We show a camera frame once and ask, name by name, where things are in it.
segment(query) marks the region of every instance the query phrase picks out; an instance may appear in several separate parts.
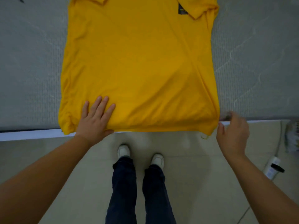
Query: white sneaker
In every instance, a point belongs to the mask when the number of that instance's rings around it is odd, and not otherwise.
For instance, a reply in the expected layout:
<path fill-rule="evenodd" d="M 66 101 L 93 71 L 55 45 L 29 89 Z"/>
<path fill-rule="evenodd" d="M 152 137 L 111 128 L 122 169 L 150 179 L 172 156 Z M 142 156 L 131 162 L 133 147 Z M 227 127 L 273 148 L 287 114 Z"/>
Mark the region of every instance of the white sneaker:
<path fill-rule="evenodd" d="M 160 153 L 156 153 L 152 157 L 151 164 L 155 164 L 163 170 L 163 168 L 164 168 L 164 158 L 163 158 L 163 156 Z"/>
<path fill-rule="evenodd" d="M 117 156 L 118 158 L 121 158 L 123 156 L 131 156 L 131 152 L 129 149 L 129 146 L 127 146 L 126 144 L 122 144 L 118 147 L 118 151 L 117 151 Z"/>

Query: clothing label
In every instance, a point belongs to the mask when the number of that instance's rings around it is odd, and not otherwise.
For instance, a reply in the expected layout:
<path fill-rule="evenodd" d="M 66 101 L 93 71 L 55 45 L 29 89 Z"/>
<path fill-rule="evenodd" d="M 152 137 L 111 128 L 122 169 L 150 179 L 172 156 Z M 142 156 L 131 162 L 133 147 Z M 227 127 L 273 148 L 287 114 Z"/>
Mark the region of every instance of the clothing label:
<path fill-rule="evenodd" d="M 188 12 L 181 6 L 180 3 L 178 4 L 178 13 L 180 15 L 186 15 L 186 14 L 188 14 Z"/>

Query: finger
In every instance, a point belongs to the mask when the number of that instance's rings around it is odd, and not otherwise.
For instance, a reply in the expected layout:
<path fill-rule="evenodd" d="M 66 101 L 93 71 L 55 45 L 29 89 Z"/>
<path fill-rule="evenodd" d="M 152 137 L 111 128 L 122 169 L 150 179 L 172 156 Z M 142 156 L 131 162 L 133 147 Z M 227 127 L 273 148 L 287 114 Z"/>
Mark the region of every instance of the finger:
<path fill-rule="evenodd" d="M 110 134 L 112 134 L 112 133 L 114 133 L 114 130 L 106 130 L 106 131 L 104 132 L 104 137 L 107 137 L 108 135 L 110 135 Z"/>
<path fill-rule="evenodd" d="M 241 124 L 241 118 L 236 112 L 230 111 L 230 114 L 231 114 L 231 120 L 230 120 L 231 124 L 232 123 L 233 124 Z"/>
<path fill-rule="evenodd" d="M 85 118 L 88 115 L 88 106 L 89 106 L 89 102 L 85 101 L 83 108 L 82 108 L 82 114 L 81 114 L 81 118 Z"/>
<path fill-rule="evenodd" d="M 90 108 L 90 112 L 88 113 L 89 116 L 93 117 L 93 116 L 95 115 L 96 110 L 97 110 L 99 104 L 101 103 L 101 101 L 102 101 L 102 97 L 99 96 L 99 97 L 95 100 L 95 102 L 94 102 L 94 104 L 92 105 L 92 107 Z"/>
<path fill-rule="evenodd" d="M 104 99 L 102 100 L 102 102 L 100 103 L 100 105 L 98 106 L 98 108 L 95 112 L 95 117 L 96 118 L 101 118 L 102 117 L 108 101 L 109 101 L 109 97 L 107 97 L 107 96 L 104 97 Z"/>
<path fill-rule="evenodd" d="M 115 109 L 115 104 L 110 105 L 110 107 L 107 109 L 107 111 L 103 114 L 101 121 L 103 121 L 103 124 L 106 126 L 109 122 L 109 119 Z"/>
<path fill-rule="evenodd" d="M 217 129 L 217 138 L 221 138 L 222 135 L 224 134 L 225 130 L 224 130 L 224 125 L 222 123 L 219 122 L 218 124 L 218 129 Z"/>

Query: floor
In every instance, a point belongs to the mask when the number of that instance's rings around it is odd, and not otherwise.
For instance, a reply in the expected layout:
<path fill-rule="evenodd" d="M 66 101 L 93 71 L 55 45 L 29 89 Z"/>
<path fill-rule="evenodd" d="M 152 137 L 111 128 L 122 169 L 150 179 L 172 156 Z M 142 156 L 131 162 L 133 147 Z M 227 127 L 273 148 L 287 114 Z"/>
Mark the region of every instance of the floor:
<path fill-rule="evenodd" d="M 262 170 L 277 147 L 280 124 L 278 121 L 252 123 L 250 132 L 246 153 Z M 138 223 L 145 222 L 141 190 L 144 169 L 155 152 L 165 157 L 165 183 L 178 224 L 237 223 L 248 202 L 215 136 L 216 132 L 208 139 L 197 132 L 110 135 L 80 161 L 40 223 L 104 223 L 112 193 L 112 165 L 117 160 L 118 146 L 124 142 L 132 148 L 137 172 Z M 68 139 L 0 142 L 0 182 Z M 279 157 L 286 172 L 279 174 L 274 182 L 299 204 L 299 158 L 285 152 L 283 138 Z M 252 210 L 241 223 L 257 223 Z"/>

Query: dark blue jeans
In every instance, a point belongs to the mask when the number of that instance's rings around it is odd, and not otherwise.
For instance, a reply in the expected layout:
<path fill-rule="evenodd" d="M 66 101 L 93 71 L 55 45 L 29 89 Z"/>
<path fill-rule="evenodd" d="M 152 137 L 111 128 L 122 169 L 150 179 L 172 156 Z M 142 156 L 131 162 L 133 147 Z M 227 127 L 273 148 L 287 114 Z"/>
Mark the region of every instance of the dark blue jeans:
<path fill-rule="evenodd" d="M 121 157 L 113 165 L 113 193 L 107 210 L 106 224 L 136 224 L 136 171 L 133 160 Z M 145 197 L 146 224 L 175 224 L 169 203 L 165 176 L 157 165 L 144 171 L 142 191 Z"/>

